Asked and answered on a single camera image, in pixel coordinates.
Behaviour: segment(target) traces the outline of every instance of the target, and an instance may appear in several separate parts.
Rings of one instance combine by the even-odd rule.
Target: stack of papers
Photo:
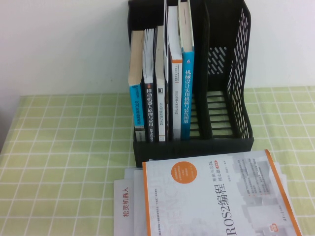
[[[288,196],[267,150],[150,161],[114,181],[114,235],[301,235]]]

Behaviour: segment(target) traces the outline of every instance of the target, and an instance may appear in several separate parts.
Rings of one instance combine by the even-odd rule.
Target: slotted plastic side panel
[[[229,79],[227,82],[227,96],[232,103],[233,116],[240,138],[252,136],[252,129],[244,104],[244,84],[248,56],[248,44],[250,37],[250,17],[248,10],[242,8],[239,19],[239,27],[236,35],[234,57],[231,64]]]
[[[214,47],[208,53],[208,74],[223,74],[227,47]]]

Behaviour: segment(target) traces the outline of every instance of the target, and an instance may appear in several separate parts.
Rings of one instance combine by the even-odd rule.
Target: black magazine file holder
[[[177,5],[176,0],[167,3]],[[163,24],[163,0],[130,0],[128,4],[129,41],[132,30]],[[137,142],[134,135],[137,167],[149,159],[243,152],[252,148],[254,139],[243,96],[251,27],[249,10],[243,0],[192,0],[191,13],[195,44],[193,93],[200,139],[146,143]],[[222,94],[221,103],[225,105],[232,132],[229,135],[214,134],[218,120],[209,115],[207,101],[212,91]]]

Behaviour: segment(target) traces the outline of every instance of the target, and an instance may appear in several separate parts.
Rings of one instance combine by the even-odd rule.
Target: table
[[[315,236],[315,87],[246,89],[255,142]],[[0,235],[112,236],[113,180],[135,166],[128,93],[24,96],[0,156]]]

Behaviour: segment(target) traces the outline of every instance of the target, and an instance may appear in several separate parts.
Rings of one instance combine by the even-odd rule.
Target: book spine
[[[173,140],[181,139],[182,61],[172,62]]]
[[[165,85],[157,83],[158,140],[165,142]]]
[[[145,101],[147,110],[147,127],[148,140],[154,142],[155,140],[155,120],[154,120],[154,94],[153,83],[144,84],[145,87]]]
[[[134,130],[138,142],[145,142],[144,116],[142,106],[141,86],[133,85],[129,88],[131,107],[133,112]]]
[[[192,79],[194,52],[183,52],[182,124],[181,138],[188,140],[190,135]]]
[[[169,123],[169,105],[168,105],[168,82],[165,81],[165,140],[168,141],[169,135],[168,135],[168,123]]]

